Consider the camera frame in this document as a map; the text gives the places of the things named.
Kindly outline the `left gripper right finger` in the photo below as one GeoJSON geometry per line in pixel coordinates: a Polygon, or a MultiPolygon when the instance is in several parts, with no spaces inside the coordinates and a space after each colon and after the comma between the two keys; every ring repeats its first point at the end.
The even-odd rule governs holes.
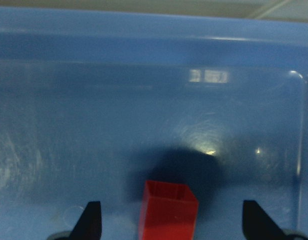
{"type": "Polygon", "coordinates": [[[286,234],[254,200],[244,200],[242,231],[247,240],[284,240],[286,234]]]}

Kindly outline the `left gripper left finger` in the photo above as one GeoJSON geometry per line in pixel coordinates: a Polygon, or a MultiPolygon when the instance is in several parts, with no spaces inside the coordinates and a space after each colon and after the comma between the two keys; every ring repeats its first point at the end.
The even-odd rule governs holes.
{"type": "Polygon", "coordinates": [[[101,202],[91,201],[71,231],[69,240],[100,240],[102,235],[101,202]]]}

